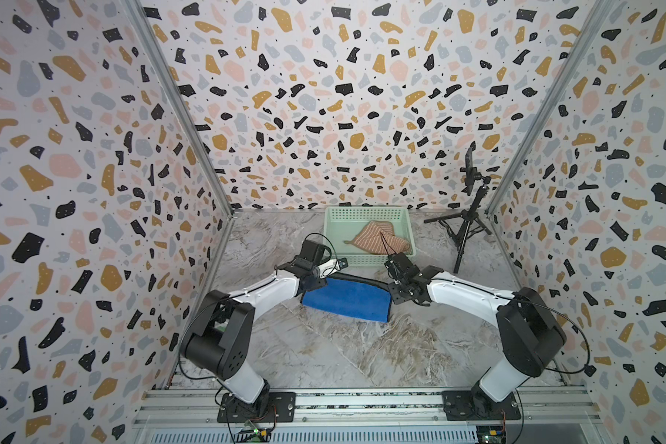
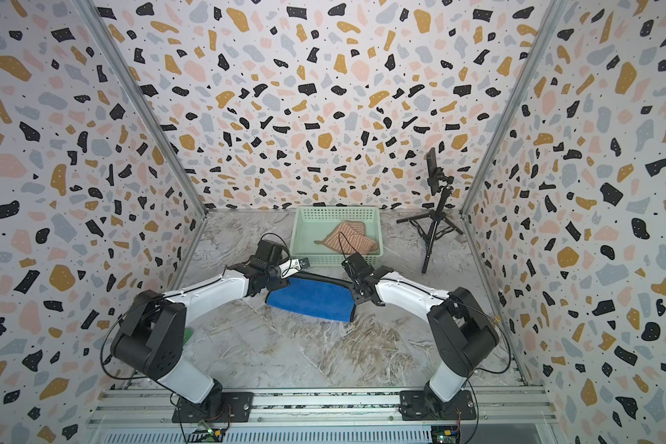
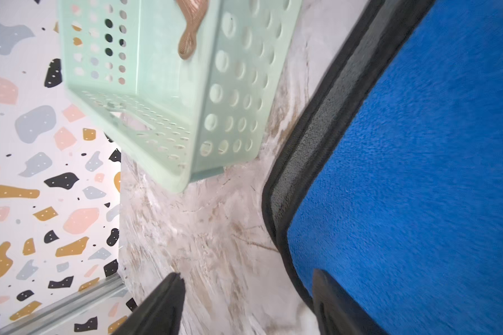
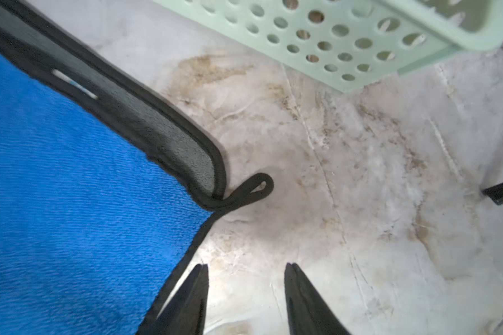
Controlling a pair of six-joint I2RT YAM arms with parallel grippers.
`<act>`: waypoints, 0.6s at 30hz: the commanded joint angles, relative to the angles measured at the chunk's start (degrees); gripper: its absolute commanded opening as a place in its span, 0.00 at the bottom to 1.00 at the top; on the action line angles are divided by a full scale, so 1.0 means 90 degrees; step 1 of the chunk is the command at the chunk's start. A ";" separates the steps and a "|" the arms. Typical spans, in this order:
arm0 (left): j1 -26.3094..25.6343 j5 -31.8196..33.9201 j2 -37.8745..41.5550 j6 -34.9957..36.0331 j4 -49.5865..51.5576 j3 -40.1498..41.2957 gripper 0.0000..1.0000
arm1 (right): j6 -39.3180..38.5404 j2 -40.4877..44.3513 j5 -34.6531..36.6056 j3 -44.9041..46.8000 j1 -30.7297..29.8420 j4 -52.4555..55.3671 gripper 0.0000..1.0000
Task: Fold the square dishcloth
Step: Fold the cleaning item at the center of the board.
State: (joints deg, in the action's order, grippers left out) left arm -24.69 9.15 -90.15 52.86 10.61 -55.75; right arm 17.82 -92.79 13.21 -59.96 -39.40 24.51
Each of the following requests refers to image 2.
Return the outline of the blue dishcloth with black trim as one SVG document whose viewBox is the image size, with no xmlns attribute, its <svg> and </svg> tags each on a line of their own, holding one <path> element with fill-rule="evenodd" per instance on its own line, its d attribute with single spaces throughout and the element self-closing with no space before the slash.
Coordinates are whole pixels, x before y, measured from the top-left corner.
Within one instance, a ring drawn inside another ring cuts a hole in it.
<svg viewBox="0 0 666 444">
<path fill-rule="evenodd" d="M 351 323 L 355 315 L 352 284 L 343 279 L 300 272 L 289 285 L 268 292 L 266 304 L 298 315 Z"/>
</svg>

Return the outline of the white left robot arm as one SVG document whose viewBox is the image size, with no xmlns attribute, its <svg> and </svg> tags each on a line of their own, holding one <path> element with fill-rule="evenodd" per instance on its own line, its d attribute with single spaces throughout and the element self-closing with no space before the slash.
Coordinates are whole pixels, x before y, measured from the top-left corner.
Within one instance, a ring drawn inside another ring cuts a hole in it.
<svg viewBox="0 0 666 444">
<path fill-rule="evenodd" d="M 174 422 L 246 423 L 253 394 L 227 392 L 183 354 L 185 333 L 198 318 L 262 290 L 289 286 L 290 276 L 307 268 L 282 242 L 259 240 L 255 253 L 239 264 L 181 290 L 144 290 L 107 331 L 100 357 L 112 357 L 176 396 Z"/>
</svg>

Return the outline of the pink striped dishcloth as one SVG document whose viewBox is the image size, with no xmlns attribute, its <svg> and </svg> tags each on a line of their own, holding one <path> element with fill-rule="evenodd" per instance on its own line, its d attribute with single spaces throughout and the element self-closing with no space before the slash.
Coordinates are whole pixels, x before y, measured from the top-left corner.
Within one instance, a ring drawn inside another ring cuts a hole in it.
<svg viewBox="0 0 666 444">
<path fill-rule="evenodd" d="M 366 235 L 366 225 L 359 221 L 342 221 L 323 240 L 314 243 L 343 255 L 373 255 L 379 252 L 379 243 Z"/>
</svg>

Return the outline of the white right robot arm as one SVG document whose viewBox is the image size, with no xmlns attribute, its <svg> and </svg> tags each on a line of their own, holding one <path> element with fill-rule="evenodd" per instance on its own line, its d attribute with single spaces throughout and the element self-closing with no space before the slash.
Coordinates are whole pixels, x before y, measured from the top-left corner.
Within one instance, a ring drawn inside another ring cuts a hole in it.
<svg viewBox="0 0 666 444">
<path fill-rule="evenodd" d="M 475 419 L 477 402 L 464 387 L 501 342 L 494 319 L 465 288 L 435 290 L 405 279 L 387 266 L 346 265 L 353 296 L 377 306 L 394 305 L 427 321 L 440 365 L 421 390 L 400 392 L 405 421 Z"/>
</svg>

